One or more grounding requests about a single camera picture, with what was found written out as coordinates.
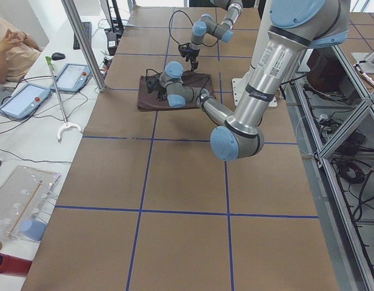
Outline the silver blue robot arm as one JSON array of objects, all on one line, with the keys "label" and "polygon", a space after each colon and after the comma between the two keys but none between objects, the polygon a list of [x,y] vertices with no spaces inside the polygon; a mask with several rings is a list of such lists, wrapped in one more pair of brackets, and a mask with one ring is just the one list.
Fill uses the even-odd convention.
[{"label": "silver blue robot arm", "polygon": [[349,32],[349,11],[349,1],[267,2],[262,18],[268,24],[260,27],[267,41],[256,43],[262,53],[235,110],[218,102],[206,88],[185,85],[183,66],[176,61],[166,65],[156,86],[167,95],[171,108],[194,103],[216,123],[210,145],[219,159],[253,156],[264,145],[258,124],[299,53],[343,43]]},{"label": "silver blue robot arm", "polygon": [[233,36],[233,26],[241,16],[243,10],[242,1],[210,1],[213,5],[227,11],[221,23],[213,20],[210,14],[203,14],[192,27],[192,34],[188,43],[184,44],[185,61],[190,61],[191,71],[198,68],[197,57],[205,35],[210,35],[222,42],[228,43]]}]

